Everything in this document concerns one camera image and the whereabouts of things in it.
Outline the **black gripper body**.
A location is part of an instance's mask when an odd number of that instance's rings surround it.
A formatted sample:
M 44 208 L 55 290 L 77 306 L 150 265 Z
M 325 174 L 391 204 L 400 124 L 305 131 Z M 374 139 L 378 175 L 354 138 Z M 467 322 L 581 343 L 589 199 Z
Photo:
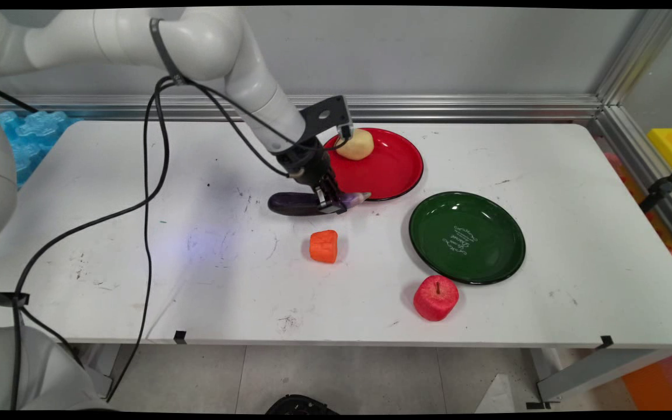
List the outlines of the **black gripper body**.
M 296 183 L 314 188 L 327 183 L 327 173 L 333 173 L 331 160 L 319 139 L 313 136 L 276 154 L 277 162 L 293 176 Z

